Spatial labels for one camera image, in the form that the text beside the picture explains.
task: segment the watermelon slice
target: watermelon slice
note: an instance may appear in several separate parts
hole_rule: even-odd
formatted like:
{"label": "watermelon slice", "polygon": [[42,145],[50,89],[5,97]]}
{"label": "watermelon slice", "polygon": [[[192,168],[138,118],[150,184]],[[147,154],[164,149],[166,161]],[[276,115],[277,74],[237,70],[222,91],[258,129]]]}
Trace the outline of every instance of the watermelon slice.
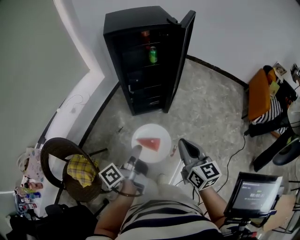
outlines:
{"label": "watermelon slice", "polygon": [[137,141],[143,147],[158,152],[160,146],[160,138],[139,138],[137,139]]}

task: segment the gray floor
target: gray floor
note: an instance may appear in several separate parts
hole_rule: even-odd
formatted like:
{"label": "gray floor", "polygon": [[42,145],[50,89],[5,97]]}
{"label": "gray floor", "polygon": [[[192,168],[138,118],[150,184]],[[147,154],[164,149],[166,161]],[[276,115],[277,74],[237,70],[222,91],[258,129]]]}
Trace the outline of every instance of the gray floor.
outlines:
{"label": "gray floor", "polygon": [[[134,131],[144,124],[156,123],[170,133],[172,146],[177,145],[180,138],[185,138],[201,145],[217,161],[223,173],[214,187],[219,189],[227,176],[229,157],[244,144],[243,133],[248,128],[248,122],[241,120],[241,116],[245,104],[246,96],[238,83],[186,60],[181,82],[168,114],[151,112],[132,116],[119,88],[96,122],[83,149],[92,152],[107,147],[109,153],[99,154],[96,158],[105,160],[104,165],[108,162],[121,165],[130,155]],[[271,134],[254,138],[246,136],[246,146],[232,158],[229,180],[219,192],[225,200],[229,200],[239,172],[252,172],[249,168],[252,159],[275,140]],[[170,179],[179,162],[176,150],[173,157],[168,156],[161,163],[150,166],[150,177],[164,173]],[[287,184],[288,180],[296,179],[295,164],[299,167],[300,163],[293,161],[282,167],[269,163],[259,173],[283,175],[287,192],[295,187]]]}

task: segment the small display screen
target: small display screen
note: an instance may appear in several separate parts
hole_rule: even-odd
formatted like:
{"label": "small display screen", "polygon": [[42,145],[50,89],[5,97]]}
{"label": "small display screen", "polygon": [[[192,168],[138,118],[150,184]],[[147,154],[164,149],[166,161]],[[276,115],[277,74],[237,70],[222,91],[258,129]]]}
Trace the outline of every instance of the small display screen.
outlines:
{"label": "small display screen", "polygon": [[243,181],[234,201],[234,209],[260,210],[268,212],[276,198],[278,183]]}

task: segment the gray wall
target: gray wall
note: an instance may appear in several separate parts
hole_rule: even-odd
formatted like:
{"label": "gray wall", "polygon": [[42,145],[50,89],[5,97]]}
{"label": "gray wall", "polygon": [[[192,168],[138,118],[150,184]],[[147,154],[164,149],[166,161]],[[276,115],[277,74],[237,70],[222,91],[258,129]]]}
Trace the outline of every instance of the gray wall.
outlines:
{"label": "gray wall", "polygon": [[[51,0],[0,1],[0,191],[14,189],[18,156],[88,71]],[[11,201],[0,195],[2,234]]]}
{"label": "gray wall", "polygon": [[196,11],[188,54],[246,83],[266,64],[300,65],[300,6],[295,0],[72,1],[92,45],[98,44],[106,13],[160,5],[179,21]]}

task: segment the striped shirt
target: striped shirt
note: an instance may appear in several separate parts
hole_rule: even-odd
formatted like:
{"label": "striped shirt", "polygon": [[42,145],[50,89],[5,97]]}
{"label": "striped shirt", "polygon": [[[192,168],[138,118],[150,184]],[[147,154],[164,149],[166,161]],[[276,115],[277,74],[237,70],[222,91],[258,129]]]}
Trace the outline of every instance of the striped shirt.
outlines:
{"label": "striped shirt", "polygon": [[[221,231],[204,217],[197,206],[176,201],[150,200],[129,209],[116,239],[221,238],[223,238]],[[111,240],[111,238],[98,235],[87,240]]]}

